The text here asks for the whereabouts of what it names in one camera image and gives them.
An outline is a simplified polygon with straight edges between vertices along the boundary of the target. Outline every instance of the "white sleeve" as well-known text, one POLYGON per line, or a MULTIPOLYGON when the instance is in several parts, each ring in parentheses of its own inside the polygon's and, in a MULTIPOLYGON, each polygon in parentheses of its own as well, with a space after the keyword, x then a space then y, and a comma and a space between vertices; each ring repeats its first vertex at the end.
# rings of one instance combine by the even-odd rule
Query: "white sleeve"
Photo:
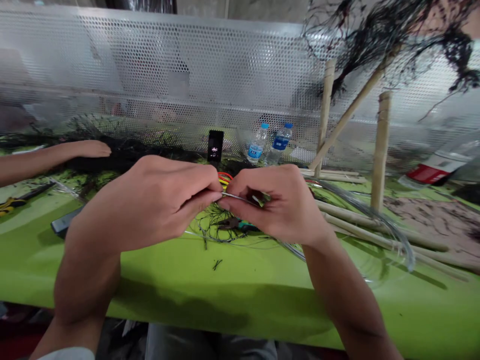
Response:
POLYGON ((95 355, 86 347, 67 347, 42 356, 38 360, 95 360, 95 355))

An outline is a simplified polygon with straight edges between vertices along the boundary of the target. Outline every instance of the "right hand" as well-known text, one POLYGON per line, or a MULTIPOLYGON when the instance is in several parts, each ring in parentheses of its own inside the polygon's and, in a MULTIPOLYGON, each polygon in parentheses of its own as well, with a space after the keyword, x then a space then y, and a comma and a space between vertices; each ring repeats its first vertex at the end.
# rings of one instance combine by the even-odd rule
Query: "right hand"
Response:
POLYGON ((244 169, 226 191, 241 198, 255 191, 270 195, 262 208, 233 197, 224 197, 218 204, 284 243, 314 245, 335 237, 295 165, 244 169))
POLYGON ((66 142, 62 146, 66 147, 67 151, 71 151, 75 157, 106 158, 112 153, 106 143, 98 140, 66 142))

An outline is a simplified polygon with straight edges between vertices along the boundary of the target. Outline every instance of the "pliers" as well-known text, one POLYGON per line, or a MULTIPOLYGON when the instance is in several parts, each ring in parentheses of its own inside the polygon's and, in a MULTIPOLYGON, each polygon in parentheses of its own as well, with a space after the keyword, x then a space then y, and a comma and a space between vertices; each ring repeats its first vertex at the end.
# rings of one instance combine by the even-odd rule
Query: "pliers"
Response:
POLYGON ((36 197, 37 195, 40 195, 41 193, 44 193, 45 191, 50 189, 53 185, 55 185, 55 183, 51 182, 47 185, 37 187, 36 189, 30 191, 29 193, 26 193, 23 196, 9 197, 4 203, 0 203, 0 218, 11 213, 15 208, 19 208, 26 205, 28 200, 36 197))
POLYGON ((229 217, 225 220, 217 222, 215 225, 218 225, 219 230, 240 230, 242 233, 247 233, 249 231, 259 232, 259 228, 252 225, 249 222, 243 221, 238 217, 229 217))

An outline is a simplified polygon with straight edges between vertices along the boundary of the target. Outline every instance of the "water bottle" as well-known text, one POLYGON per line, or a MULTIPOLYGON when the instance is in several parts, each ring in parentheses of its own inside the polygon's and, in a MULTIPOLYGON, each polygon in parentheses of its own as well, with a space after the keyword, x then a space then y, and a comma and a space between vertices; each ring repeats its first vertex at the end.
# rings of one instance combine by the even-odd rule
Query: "water bottle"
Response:
POLYGON ((269 125, 262 123, 261 128, 256 132, 255 137, 251 141, 250 148, 248 149, 247 159, 252 164, 259 162, 260 156, 264 151, 265 141, 267 141, 267 129, 269 125))
POLYGON ((271 145, 270 152, 266 156, 265 162, 268 165, 278 165, 282 153, 285 151, 285 148, 289 144, 290 138, 292 137, 292 123, 286 123, 285 127, 278 130, 271 145))
POLYGON ((405 187, 420 190, 436 183, 480 154, 480 131, 469 132, 433 153, 398 179, 405 187))

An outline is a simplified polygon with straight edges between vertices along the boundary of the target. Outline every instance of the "metal mesh panel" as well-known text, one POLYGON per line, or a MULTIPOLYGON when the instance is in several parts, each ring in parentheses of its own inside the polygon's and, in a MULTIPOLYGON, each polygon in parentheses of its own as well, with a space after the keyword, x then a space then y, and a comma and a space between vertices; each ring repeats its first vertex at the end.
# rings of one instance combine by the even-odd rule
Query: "metal mesh panel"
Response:
MULTIPOLYGON (((319 134, 317 94, 325 62, 309 56, 301 32, 299 24, 2 3, 0 102, 23 106, 56 131, 72 117, 88 116, 115 132, 107 121, 114 116, 146 142, 159 131, 175 132, 188 150, 203 151, 208 130, 220 129, 227 154, 240 153, 261 122, 270 124, 271 134, 292 122, 284 160, 309 163, 319 134)), ((320 57, 327 41, 318 39, 320 57)), ((476 45, 470 66, 480 68, 476 45)), ((331 107, 328 131, 372 69, 349 76, 348 91, 331 107)), ((478 91, 450 97, 417 122, 454 80, 446 61, 437 59, 429 72, 394 90, 390 172, 406 171, 479 127, 478 91)), ((365 99, 324 165, 370 170, 383 87, 365 99)))

